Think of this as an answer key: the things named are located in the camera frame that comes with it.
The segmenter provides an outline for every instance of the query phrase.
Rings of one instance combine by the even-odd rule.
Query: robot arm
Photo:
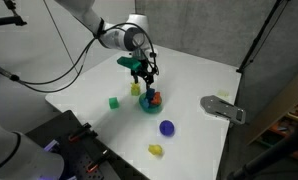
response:
[[[137,44],[142,44],[141,48],[143,50],[149,48],[149,44],[142,35],[142,32],[132,25],[123,25],[119,29],[112,29],[104,33],[104,30],[114,25],[104,22],[104,20],[92,10],[95,0],[55,1],[67,9],[81,24],[89,29],[93,35],[98,38],[102,46],[123,51],[135,51]],[[137,24],[144,31],[148,32],[148,20],[146,16],[131,14],[127,22]]]
[[[131,14],[127,24],[122,23],[121,26],[115,27],[116,25],[104,22],[92,10],[95,0],[55,1],[89,29],[103,47],[132,52],[132,57],[141,62],[141,68],[138,71],[131,71],[135,83],[138,83],[139,76],[146,82],[147,89],[150,87],[154,82],[154,74],[158,75],[159,70],[155,62],[156,53],[154,53],[152,44],[149,44],[149,39],[144,34],[144,32],[148,34],[148,19],[146,16]],[[148,56],[154,58],[154,63],[149,62]]]

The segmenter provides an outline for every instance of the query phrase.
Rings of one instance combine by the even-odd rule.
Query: metal stand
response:
[[[12,0],[3,1],[7,8],[12,11],[13,16],[0,18],[0,26],[8,24],[15,24],[16,26],[26,25],[27,23],[23,21],[22,18],[16,12],[16,3],[14,3]]]
[[[251,162],[245,164],[239,170],[231,172],[227,177],[227,180],[243,180],[252,178],[254,174],[276,163],[296,150],[298,150],[298,126],[296,127],[295,132],[289,137],[281,140],[275,146]]]
[[[201,107],[209,114],[226,118],[231,123],[244,124],[246,111],[217,96],[205,96],[200,99]]]
[[[239,72],[239,73],[243,73],[243,70],[245,69],[245,66],[246,66],[247,62],[249,61],[249,58],[250,58],[251,54],[253,53],[253,51],[254,51],[255,48],[257,47],[258,42],[260,41],[262,34],[264,33],[264,31],[265,31],[267,25],[269,24],[270,19],[272,18],[273,14],[274,14],[274,13],[276,12],[276,10],[278,9],[279,4],[281,3],[281,1],[282,1],[282,0],[277,0],[276,3],[275,3],[275,5],[272,7],[272,9],[271,9],[271,11],[270,11],[270,13],[269,13],[267,19],[265,20],[264,24],[262,25],[262,27],[261,27],[261,29],[260,29],[260,31],[259,31],[257,37],[253,40],[253,43],[252,43],[250,49],[248,50],[247,55],[246,55],[245,58],[243,59],[243,61],[242,61],[241,65],[240,65],[239,69],[237,70],[237,72]]]

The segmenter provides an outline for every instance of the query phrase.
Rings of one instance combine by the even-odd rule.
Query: white table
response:
[[[160,75],[152,87],[163,98],[159,114],[143,112],[138,97],[130,95],[133,78],[116,62],[127,52],[105,60],[70,88],[48,94],[46,100],[61,112],[72,110],[82,124],[89,122],[104,144],[152,180],[216,179],[229,122],[206,114],[199,101],[220,90],[228,92],[233,103],[240,74],[232,66],[155,48]],[[141,85],[144,92],[145,83]],[[118,97],[119,109],[110,110],[110,97]],[[160,134],[163,120],[174,123],[173,137]],[[161,145],[164,155],[151,155],[149,144]]]

